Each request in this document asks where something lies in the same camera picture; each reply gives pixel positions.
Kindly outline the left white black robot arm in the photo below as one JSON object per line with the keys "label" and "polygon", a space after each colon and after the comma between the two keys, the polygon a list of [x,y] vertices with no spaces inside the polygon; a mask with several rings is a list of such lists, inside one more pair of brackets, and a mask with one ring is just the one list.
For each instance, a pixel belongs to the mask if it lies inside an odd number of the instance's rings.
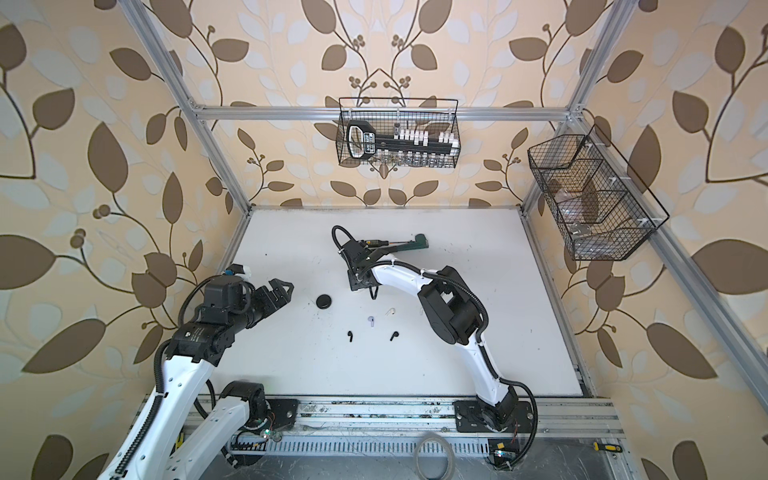
{"label": "left white black robot arm", "polygon": [[103,479],[198,479],[217,455],[230,458],[241,432],[268,440],[294,425],[297,401],[269,402],[262,384],[232,381],[216,392],[212,374],[236,335],[292,299],[290,282],[254,286],[246,269],[231,265],[202,281],[202,302],[179,319],[156,350],[154,388]]}

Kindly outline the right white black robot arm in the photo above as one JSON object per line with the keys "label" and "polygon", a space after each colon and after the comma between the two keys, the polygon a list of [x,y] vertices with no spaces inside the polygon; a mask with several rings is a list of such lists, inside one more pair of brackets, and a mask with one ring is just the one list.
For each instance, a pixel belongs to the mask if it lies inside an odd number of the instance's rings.
{"label": "right white black robot arm", "polygon": [[480,298],[470,290],[458,271],[416,267],[398,259],[401,251],[426,249],[425,235],[401,242],[356,239],[341,225],[331,228],[332,241],[347,267],[352,291],[366,290],[375,300],[382,287],[391,287],[418,299],[433,332],[457,347],[475,387],[481,424],[494,432],[508,432],[520,425],[524,415],[534,435],[539,415],[532,390],[520,381],[506,379],[497,371],[487,349],[484,333],[489,314]]}

